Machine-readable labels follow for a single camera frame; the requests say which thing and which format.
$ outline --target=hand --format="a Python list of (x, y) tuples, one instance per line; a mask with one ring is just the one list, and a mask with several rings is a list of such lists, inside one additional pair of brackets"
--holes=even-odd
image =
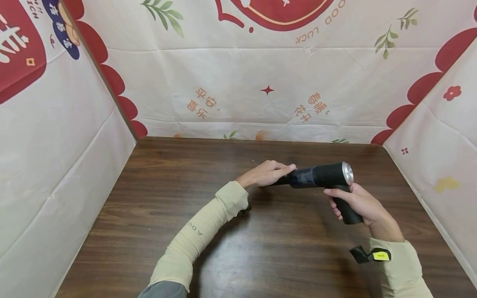
[(340, 220), (343, 219), (343, 216), (332, 197), (343, 199), (350, 205), (351, 209), (361, 215), (364, 224), (369, 226), (374, 238), (391, 242), (404, 242), (404, 236), (399, 225), (375, 197), (357, 183), (353, 183), (350, 190), (350, 193), (341, 189), (324, 190), (325, 194), (330, 196), (328, 198), (330, 205)]
[(274, 160), (267, 160), (237, 178), (236, 181), (245, 189), (251, 186), (268, 186), (296, 168), (294, 164), (284, 165)]

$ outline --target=wrist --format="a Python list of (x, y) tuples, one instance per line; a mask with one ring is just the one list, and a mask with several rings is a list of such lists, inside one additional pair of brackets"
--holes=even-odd
[(374, 239), (388, 242), (404, 242), (404, 236), (396, 220), (387, 214), (369, 225)]
[(253, 181), (253, 179), (250, 179), (249, 177), (244, 177), (244, 176), (240, 176), (239, 178), (235, 179), (235, 181), (240, 184), (240, 186), (243, 188), (243, 189), (247, 189), (249, 187), (251, 187), (252, 185), (255, 184), (255, 182)]

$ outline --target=gray sleeve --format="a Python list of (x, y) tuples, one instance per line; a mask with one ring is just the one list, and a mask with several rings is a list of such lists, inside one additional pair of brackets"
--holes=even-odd
[(161, 281), (150, 285), (139, 294), (138, 298), (186, 298), (186, 288), (172, 281)]

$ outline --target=table surface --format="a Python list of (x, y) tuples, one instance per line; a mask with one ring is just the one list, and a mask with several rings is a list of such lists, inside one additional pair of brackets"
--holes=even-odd
[[(380, 146), (146, 137), (141, 139), (74, 261), (57, 298), (134, 298), (183, 225), (228, 181), (265, 160), (298, 168), (346, 161), (416, 248), (435, 298), (477, 291), (389, 154)], [(321, 189), (250, 191), (252, 210), (225, 224), (194, 264), (188, 297), (380, 297), (367, 245)]]

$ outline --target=handheld vacuum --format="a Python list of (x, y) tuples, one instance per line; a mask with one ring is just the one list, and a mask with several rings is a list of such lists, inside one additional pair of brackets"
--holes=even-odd
[[(270, 185), (289, 184), (293, 188), (339, 188), (351, 192), (350, 185), (353, 183), (353, 171), (348, 163), (318, 165), (311, 168), (295, 170), (280, 178)], [(357, 214), (344, 200), (334, 197), (336, 207), (341, 211), (343, 222), (346, 225), (355, 225), (363, 222), (361, 215)]]

